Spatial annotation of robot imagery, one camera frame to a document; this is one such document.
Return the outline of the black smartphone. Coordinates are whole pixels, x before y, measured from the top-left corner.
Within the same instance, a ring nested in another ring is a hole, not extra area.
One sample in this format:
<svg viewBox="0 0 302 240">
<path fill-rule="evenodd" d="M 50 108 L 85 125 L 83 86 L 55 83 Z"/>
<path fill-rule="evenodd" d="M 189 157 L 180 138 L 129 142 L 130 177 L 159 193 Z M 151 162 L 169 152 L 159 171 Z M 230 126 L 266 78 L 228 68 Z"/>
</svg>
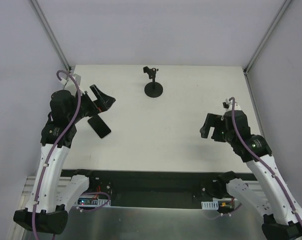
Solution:
<svg viewBox="0 0 302 240">
<path fill-rule="evenodd" d="M 92 116 L 87 120 L 87 122 L 101 139 L 105 138 L 112 132 L 99 115 Z"/>
</svg>

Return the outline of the black phone stand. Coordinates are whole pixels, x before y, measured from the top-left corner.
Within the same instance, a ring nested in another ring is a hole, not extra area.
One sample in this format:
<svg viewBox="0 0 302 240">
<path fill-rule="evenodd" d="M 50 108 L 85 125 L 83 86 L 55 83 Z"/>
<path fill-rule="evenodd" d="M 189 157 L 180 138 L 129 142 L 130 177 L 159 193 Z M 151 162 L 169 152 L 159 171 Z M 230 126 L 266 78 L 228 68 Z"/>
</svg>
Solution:
<svg viewBox="0 0 302 240">
<path fill-rule="evenodd" d="M 157 98 L 163 93 L 163 86 L 159 82 L 156 82 L 157 71 L 157 68 L 143 67 L 143 72 L 148 74 L 148 78 L 151 80 L 144 87 L 144 93 L 150 98 Z"/>
</svg>

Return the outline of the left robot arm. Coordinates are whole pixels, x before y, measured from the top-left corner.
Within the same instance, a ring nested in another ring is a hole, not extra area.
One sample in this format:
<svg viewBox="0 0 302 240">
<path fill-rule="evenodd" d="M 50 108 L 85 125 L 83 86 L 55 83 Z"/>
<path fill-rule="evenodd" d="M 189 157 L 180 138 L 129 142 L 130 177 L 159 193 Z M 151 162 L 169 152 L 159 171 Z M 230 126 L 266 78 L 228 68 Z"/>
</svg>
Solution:
<svg viewBox="0 0 302 240">
<path fill-rule="evenodd" d="M 95 180 L 85 175 L 75 175 L 67 186 L 58 192 L 64 161 L 77 132 L 76 123 L 87 118 L 95 133 L 103 139 L 111 133 L 99 117 L 115 103 L 116 99 L 90 86 L 96 96 L 91 100 L 86 91 L 71 93 L 58 90 L 51 95 L 50 113 L 41 131 L 41 155 L 35 182 L 24 209 L 16 210 L 15 223 L 28 231 L 60 235 L 68 221 L 68 213 L 82 193 L 96 191 Z"/>
</svg>

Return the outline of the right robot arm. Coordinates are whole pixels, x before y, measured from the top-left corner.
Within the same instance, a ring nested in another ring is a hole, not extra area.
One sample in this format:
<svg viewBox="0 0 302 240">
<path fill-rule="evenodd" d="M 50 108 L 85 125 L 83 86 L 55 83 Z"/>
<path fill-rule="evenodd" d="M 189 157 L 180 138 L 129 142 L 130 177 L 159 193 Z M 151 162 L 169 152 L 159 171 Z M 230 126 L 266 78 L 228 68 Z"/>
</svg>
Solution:
<svg viewBox="0 0 302 240">
<path fill-rule="evenodd" d="M 265 197 L 250 189 L 233 171 L 220 174 L 216 181 L 205 186 L 205 193 L 217 199 L 235 198 L 259 220 L 268 240 L 294 240 L 302 237 L 302 208 L 290 193 L 281 177 L 275 158 L 266 140 L 251 134 L 247 116 L 241 110 L 224 115 L 208 113 L 201 138 L 228 143 L 233 152 L 251 170 Z"/>
</svg>

